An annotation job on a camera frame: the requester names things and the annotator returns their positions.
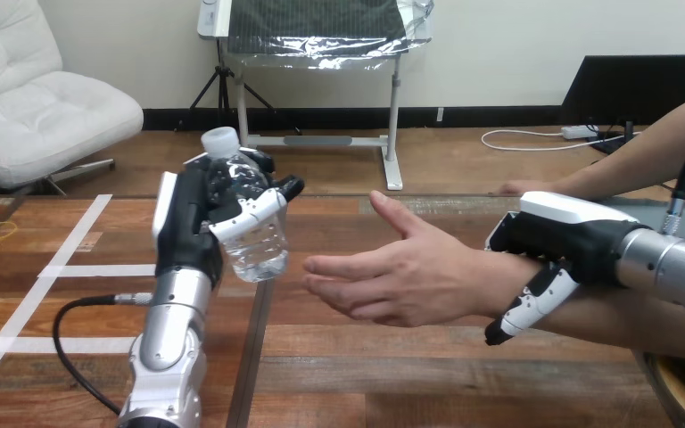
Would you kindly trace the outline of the person's hand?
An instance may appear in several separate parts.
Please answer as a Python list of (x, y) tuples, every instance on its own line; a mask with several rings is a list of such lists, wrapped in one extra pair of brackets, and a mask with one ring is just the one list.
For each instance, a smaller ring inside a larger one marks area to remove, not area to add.
[(511, 180), (502, 184), (496, 194), (502, 195), (522, 195), (527, 192), (555, 192), (556, 186), (553, 182), (537, 180)]
[(470, 248), (382, 193), (369, 200), (399, 241), (303, 263), (306, 289), (354, 320), (419, 327), (495, 317), (541, 270), (521, 256)]

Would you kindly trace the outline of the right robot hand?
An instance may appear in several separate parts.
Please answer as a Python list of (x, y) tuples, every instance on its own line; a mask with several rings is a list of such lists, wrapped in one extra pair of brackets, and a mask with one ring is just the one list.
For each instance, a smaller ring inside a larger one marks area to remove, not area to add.
[(484, 331), (500, 345), (561, 306), (582, 284), (613, 282), (618, 247), (648, 226), (619, 210), (558, 193), (524, 193), (485, 241), (485, 249), (523, 255), (543, 267)]

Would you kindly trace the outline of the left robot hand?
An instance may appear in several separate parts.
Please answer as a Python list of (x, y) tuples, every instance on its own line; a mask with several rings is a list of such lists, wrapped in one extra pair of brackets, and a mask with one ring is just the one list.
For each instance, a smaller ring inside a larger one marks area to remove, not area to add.
[(275, 179), (274, 171), (266, 153), (238, 149), (164, 173), (152, 227), (155, 273), (191, 268), (216, 283), (229, 265), (247, 283), (281, 276), (289, 260), (284, 215), (305, 183)]

